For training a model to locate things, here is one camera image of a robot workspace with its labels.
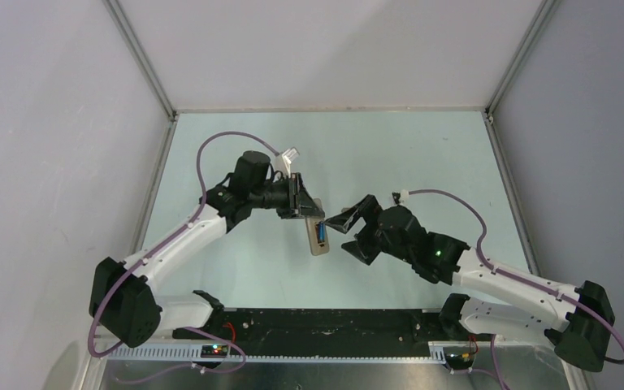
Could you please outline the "beige remote control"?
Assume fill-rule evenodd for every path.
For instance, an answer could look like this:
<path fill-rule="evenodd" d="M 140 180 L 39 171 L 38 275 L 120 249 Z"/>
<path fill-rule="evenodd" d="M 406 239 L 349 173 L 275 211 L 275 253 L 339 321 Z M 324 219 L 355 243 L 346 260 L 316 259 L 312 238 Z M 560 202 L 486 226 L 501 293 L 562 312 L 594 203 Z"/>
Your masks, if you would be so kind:
<path fill-rule="evenodd" d="M 325 216 L 326 214 L 322 210 L 320 216 L 305 217 L 305 228 L 312 256 L 327 254 L 330 250 L 324 224 Z"/>

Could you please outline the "blue battery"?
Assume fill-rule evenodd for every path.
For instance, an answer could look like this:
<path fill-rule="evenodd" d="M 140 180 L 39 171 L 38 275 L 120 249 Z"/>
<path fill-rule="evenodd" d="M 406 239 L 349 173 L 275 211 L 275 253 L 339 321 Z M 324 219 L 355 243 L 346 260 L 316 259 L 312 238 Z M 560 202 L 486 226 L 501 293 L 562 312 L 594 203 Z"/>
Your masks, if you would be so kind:
<path fill-rule="evenodd" d="M 324 223 L 318 223 L 316 226 L 316 230 L 318 243 L 323 243 L 326 240 Z"/>

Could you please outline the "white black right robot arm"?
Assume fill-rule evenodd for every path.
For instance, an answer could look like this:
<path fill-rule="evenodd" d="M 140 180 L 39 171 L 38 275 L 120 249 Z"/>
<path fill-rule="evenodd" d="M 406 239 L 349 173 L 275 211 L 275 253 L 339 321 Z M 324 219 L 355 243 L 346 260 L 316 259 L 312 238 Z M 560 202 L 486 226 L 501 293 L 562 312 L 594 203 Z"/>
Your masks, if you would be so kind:
<path fill-rule="evenodd" d="M 487 303 L 451 294 L 440 311 L 440 329 L 452 340 L 466 334 L 497 335 L 539 341 L 563 361 L 600 372 L 605 363 L 615 315 L 603 286 L 587 280 L 580 286 L 527 274 L 484 257 L 480 245 L 429 232 L 395 193 L 394 206 L 383 208 L 367 195 L 356 205 L 325 220 L 341 233 L 359 220 L 364 227 L 343 250 L 370 265 L 387 254 L 410 265 L 422 279 L 468 288 L 500 300 Z"/>

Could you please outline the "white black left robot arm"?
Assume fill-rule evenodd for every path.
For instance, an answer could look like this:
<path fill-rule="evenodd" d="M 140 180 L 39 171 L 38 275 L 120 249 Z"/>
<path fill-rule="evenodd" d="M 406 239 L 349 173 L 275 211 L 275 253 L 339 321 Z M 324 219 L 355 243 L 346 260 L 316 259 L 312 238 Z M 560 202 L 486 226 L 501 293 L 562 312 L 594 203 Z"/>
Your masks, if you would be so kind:
<path fill-rule="evenodd" d="M 184 222 L 149 249 L 123 261 L 105 258 L 93 277 L 89 313 L 120 345 L 136 348 L 155 332 L 193 327 L 205 338 L 224 328 L 217 300 L 205 292 L 158 295 L 167 278 L 208 244 L 227 235 L 250 217 L 253 210 L 274 210 L 281 219 L 324 218 L 291 169 L 299 153 L 286 149 L 275 158 L 246 151 L 224 181 L 206 191 Z"/>

